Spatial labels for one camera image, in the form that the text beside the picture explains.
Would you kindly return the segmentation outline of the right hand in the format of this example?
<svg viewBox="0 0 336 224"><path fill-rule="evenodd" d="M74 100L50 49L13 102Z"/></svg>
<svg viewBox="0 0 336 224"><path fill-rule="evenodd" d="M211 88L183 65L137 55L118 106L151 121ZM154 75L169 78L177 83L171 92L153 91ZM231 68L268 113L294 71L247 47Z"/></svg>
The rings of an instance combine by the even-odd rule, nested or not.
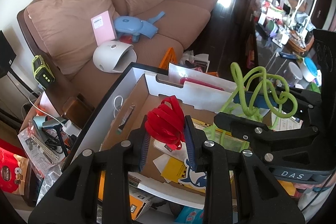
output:
<svg viewBox="0 0 336 224"><path fill-rule="evenodd" d="M301 194L306 194L310 192L324 192L327 189L330 189L335 184L335 176L332 176L328 178L326 181L324 181L321 184L298 184L293 183L293 186L295 187L296 191L298 191Z"/></svg>

